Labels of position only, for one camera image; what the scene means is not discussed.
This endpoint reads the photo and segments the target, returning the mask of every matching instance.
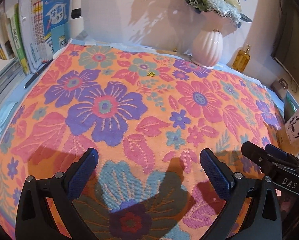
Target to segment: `black pen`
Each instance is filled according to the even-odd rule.
[[[34,80],[52,63],[52,59],[47,62],[44,66],[42,66],[31,78],[30,80],[25,84],[24,89],[28,88]]]

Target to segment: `brown paper bag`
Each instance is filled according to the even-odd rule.
[[[276,135],[281,150],[293,155],[299,154],[299,109]]]

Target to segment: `brown handle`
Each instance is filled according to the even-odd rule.
[[[280,83],[282,86],[284,86],[285,89],[288,89],[288,83],[286,82],[285,79],[281,78],[281,79],[279,80],[279,83]]]

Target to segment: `white wall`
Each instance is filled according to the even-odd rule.
[[[221,62],[230,63],[248,42],[251,61],[245,74],[270,85],[285,71],[270,57],[279,21],[279,0],[241,0],[243,13],[253,23],[235,32],[224,30]],[[190,52],[204,24],[183,0],[82,0],[85,29],[100,41],[142,44],[160,49]]]

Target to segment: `perfume bottle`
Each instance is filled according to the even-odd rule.
[[[248,54],[251,49],[250,45],[247,45],[246,51],[240,50],[236,56],[236,59],[233,63],[233,69],[243,73],[244,69],[246,68],[247,63],[251,59],[251,56]]]

